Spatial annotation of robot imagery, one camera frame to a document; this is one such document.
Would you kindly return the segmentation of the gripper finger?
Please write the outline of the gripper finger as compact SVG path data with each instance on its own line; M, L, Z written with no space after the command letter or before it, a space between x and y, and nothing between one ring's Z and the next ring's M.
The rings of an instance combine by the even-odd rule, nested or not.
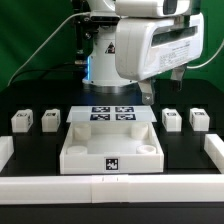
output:
M183 81L186 69L187 69L187 65L183 64L178 67L175 67L172 70L171 83L172 83L172 89L174 91L180 91L182 89L182 81Z
M152 79L146 79L138 82L139 88L142 93L142 103L144 105L154 104L154 81Z

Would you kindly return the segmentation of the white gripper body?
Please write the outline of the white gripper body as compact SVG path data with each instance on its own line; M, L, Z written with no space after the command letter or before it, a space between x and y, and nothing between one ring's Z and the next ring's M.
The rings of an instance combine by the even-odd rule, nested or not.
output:
M201 56L204 18L192 15L181 27L174 18L124 18L115 35L115 67L120 77L141 81Z

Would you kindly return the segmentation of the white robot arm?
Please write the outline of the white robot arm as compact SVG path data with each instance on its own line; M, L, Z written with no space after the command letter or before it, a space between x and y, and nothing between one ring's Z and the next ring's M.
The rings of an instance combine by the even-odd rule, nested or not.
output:
M154 103L155 76L171 71L179 91L187 64L200 57L201 0L87 0L93 37L86 86L118 93L137 84L142 102Z

